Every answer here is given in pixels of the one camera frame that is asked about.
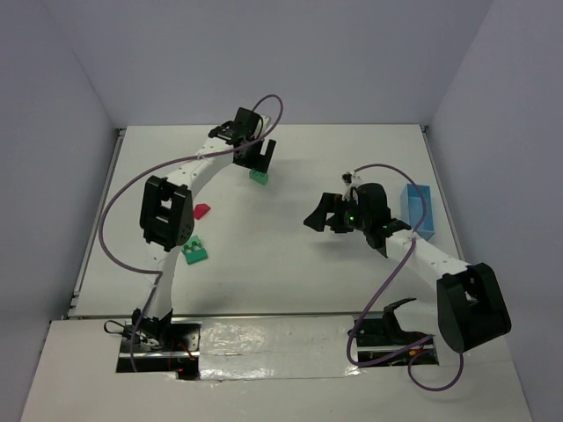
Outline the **green letter cube F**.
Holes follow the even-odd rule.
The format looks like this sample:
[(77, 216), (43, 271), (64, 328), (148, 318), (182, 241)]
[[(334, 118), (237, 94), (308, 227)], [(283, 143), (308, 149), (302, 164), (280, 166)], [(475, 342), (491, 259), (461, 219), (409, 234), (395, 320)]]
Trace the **green letter cube F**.
[(257, 182), (262, 186), (265, 186), (268, 183), (269, 176), (266, 173), (259, 173), (257, 176)]

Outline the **blue plastic bin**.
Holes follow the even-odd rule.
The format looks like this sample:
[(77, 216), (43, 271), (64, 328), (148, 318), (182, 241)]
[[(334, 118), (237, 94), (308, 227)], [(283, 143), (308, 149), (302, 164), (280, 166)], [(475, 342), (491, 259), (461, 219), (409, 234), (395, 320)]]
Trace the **blue plastic bin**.
[(418, 187), (422, 195), (419, 194), (412, 184), (406, 184), (403, 189), (400, 198), (401, 220), (414, 227), (422, 217), (423, 204), (426, 204), (426, 215), (418, 228), (418, 234), (426, 241), (429, 241), (435, 234), (431, 190), (429, 186), (425, 185), (418, 185)]

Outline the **red wedge block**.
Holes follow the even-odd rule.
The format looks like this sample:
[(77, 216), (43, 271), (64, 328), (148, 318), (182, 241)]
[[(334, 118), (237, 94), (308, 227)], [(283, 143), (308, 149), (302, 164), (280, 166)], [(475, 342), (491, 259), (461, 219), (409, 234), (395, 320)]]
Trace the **red wedge block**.
[(206, 203), (200, 203), (197, 204), (194, 207), (193, 210), (193, 216), (195, 220), (200, 220), (202, 217), (204, 217), (209, 211), (211, 210), (211, 207), (206, 204)]

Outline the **green arch block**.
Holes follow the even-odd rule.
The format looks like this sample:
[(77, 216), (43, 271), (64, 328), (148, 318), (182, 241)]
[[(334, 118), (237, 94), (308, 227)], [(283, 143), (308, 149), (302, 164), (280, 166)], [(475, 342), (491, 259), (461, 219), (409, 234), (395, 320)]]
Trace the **green arch block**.
[(186, 253), (190, 253), (202, 248), (201, 240), (198, 236), (191, 236), (183, 245), (182, 249)]
[(184, 248), (182, 254), (185, 258), (186, 263), (190, 266), (208, 258), (208, 253), (205, 248), (195, 248), (189, 249)]

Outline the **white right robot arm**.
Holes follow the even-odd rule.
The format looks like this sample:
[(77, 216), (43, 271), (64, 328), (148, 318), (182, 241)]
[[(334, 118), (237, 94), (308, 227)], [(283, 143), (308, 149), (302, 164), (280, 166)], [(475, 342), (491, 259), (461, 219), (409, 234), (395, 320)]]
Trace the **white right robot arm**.
[(303, 224), (317, 232), (360, 231), (372, 249), (404, 262), (435, 291), (438, 329), (452, 351), (468, 352), (511, 331), (493, 268), (451, 257), (392, 217), (381, 185), (354, 182), (343, 194), (323, 193)]

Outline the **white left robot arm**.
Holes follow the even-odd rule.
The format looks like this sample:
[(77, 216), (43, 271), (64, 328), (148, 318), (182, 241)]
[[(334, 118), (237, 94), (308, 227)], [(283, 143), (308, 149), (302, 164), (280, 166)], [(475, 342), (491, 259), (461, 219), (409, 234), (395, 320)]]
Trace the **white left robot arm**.
[(266, 153), (260, 152), (263, 137), (272, 126), (266, 115), (240, 107), (233, 120), (208, 132), (195, 159), (178, 164), (163, 177), (151, 176), (145, 182), (140, 226), (156, 264), (157, 280), (148, 303), (134, 311), (132, 322), (156, 346), (171, 342), (172, 283), (178, 256), (194, 232), (194, 199), (230, 164), (265, 171), (276, 142), (268, 141)]

